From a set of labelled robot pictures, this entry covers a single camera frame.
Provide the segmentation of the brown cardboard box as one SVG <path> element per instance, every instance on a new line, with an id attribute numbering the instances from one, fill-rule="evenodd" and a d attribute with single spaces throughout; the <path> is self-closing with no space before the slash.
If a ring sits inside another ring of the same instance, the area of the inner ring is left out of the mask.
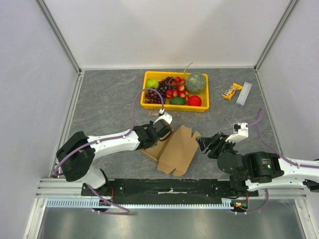
<path id="1" fill-rule="evenodd" d="M 198 149 L 196 138 L 200 133 L 181 125 L 173 130 L 169 138 L 159 141 L 156 146 L 143 149 L 142 153 L 150 160 L 158 163 L 157 170 L 165 174 L 173 173 L 179 177 L 188 170 Z"/>

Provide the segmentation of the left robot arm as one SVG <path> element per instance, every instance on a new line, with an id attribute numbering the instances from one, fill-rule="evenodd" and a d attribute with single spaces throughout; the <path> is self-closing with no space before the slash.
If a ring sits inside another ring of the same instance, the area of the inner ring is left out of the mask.
<path id="1" fill-rule="evenodd" d="M 55 176 L 64 176 L 66 181 L 80 180 L 91 186 L 99 196 L 109 192 L 108 179 L 101 169 L 92 162 L 100 157 L 121 152 L 149 149 L 159 141 L 165 141 L 171 134 L 172 117 L 162 115 L 148 124 L 136 125 L 124 132 L 104 135 L 86 136 L 80 131 L 73 134 L 58 150 Z"/>

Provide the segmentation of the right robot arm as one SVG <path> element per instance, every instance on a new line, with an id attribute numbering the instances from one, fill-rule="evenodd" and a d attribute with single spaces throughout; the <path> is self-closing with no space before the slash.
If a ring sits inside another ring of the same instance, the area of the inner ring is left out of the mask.
<path id="1" fill-rule="evenodd" d="M 247 134 L 197 137 L 201 153 L 217 161 L 218 168 L 229 175 L 228 190 L 234 196 L 271 188 L 306 187 L 319 191 L 319 163 L 306 164 L 302 160 L 288 160 L 275 153 L 258 151 L 239 154 L 234 146 L 245 140 Z"/>

